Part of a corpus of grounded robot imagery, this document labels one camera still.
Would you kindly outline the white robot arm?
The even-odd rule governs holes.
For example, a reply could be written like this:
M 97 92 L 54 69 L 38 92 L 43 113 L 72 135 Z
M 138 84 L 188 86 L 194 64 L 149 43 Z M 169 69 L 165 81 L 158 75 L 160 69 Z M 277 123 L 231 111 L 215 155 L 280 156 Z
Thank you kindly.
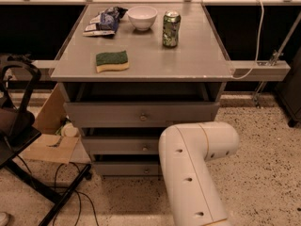
M 232 226 L 206 162 L 230 156 L 239 135 L 219 121 L 169 126 L 159 158 L 175 226 Z

